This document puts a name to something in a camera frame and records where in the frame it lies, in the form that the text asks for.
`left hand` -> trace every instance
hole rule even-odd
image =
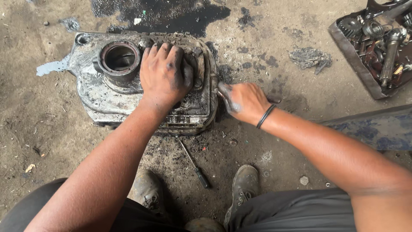
[[[145,49],[140,65],[143,101],[168,113],[193,86],[193,68],[184,51],[170,43],[155,43]]]

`screwdriver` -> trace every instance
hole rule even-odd
[[[182,145],[182,147],[183,147],[183,149],[185,150],[187,156],[189,157],[190,161],[192,162],[192,164],[193,164],[193,166],[194,166],[194,172],[196,172],[197,177],[198,177],[199,180],[200,180],[200,183],[202,183],[202,185],[203,185],[203,187],[204,187],[205,189],[210,188],[209,181],[206,179],[206,176],[203,175],[202,170],[199,169],[199,167],[197,167],[197,166],[195,165],[192,156],[189,154],[189,152],[187,151],[187,149],[186,149],[185,145],[182,143],[182,141],[180,141],[180,144]]]

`screwdriver handle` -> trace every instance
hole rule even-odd
[[[194,171],[196,172],[197,177],[199,177],[200,183],[202,183],[203,188],[205,188],[205,189],[210,188],[209,181],[206,179],[206,176],[203,175],[202,170],[199,169],[198,167],[196,167],[196,168],[194,169]]]

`shaft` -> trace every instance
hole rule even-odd
[[[182,141],[180,141],[180,144],[182,145],[183,149],[185,150],[185,152],[186,152],[187,156],[189,157],[190,161],[192,162],[193,166],[196,168],[196,165],[193,162],[193,158],[190,155],[190,153],[188,152],[188,150],[186,149],[185,145],[182,143]]]
[[[391,41],[388,44],[388,51],[386,53],[385,57],[385,63],[382,68],[382,73],[380,80],[382,81],[382,86],[385,87],[392,79],[392,73],[393,73],[393,66],[395,64],[395,56],[396,56],[396,50],[398,49],[399,41]]]

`forearm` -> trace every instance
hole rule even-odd
[[[393,191],[412,185],[409,171],[367,145],[280,109],[275,109],[261,128],[294,145],[349,194]]]
[[[167,113],[148,105],[142,100],[87,156],[26,231],[110,229],[130,191],[146,145]]]

